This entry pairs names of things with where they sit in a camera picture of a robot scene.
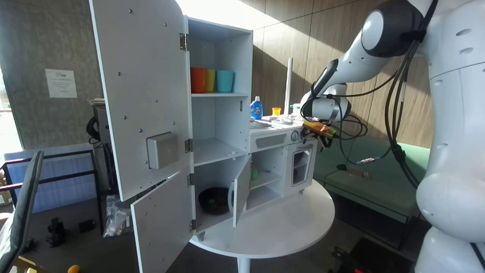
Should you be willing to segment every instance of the white table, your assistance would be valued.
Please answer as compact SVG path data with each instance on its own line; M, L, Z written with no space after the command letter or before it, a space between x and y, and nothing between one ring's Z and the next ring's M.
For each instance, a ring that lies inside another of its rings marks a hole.
M192 237L191 243L236 259L238 272L248 273L250 260L286 257L310 248L330 230L333 219L330 195L313 181L303 195L244 215L238 228L227 221L206 230L203 237Z

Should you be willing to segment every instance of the wall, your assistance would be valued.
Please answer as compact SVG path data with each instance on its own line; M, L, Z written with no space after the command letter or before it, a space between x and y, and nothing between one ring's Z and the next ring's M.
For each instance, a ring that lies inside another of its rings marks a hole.
M86 143L101 98L88 0L0 0L0 66L24 149ZM50 99L45 69L72 70L75 99Z
M292 98L300 102L322 69L341 57L360 31L368 13L379 0L244 0L262 16L251 23L254 31L253 95L271 107L283 105L286 61L294 60ZM392 61L377 78L350 84L348 95L368 92L386 81L398 60ZM353 114L366 122L369 137L385 139L383 105L386 89L371 96L350 99ZM423 58L410 67L400 143L430 148L432 102Z

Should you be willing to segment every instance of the floor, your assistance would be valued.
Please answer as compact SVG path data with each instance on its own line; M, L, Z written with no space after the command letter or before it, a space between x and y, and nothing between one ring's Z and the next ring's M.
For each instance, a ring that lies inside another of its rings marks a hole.
M366 227L363 225L365 230L362 230L359 224L335 221L330 233L313 248L291 257L256 260L251 265L251 273L336 273L341 260L333 257L332 252L335 248L350 252L359 239L369 239L406 260L415 259L424 234L421 225L410 225L407 233L401 225L391 224L348 202L339 202L338 208L341 210L341 216L345 212L347 216L348 213L360 216L356 219L363 221L363 224L366 222ZM62 222L66 231L65 243L57 248L51 248L48 243L48 227L54 218ZM95 224L95 228L88 233L80 233L78 224L91 221ZM368 224L376 224L379 228L376 227L377 230L373 231ZM401 234L407 236L397 251L394 246L395 239L400 239ZM35 215L30 221L27 240L33 240L33 245L24 257L36 262L50 273L65 273L72 265L78 265L83 273L138 272L133 234L127 230L127 233L119 237L103 239L100 225L97 224L94 201ZM236 273L236 262L212 256L188 245L168 271L168 273L200 272Z

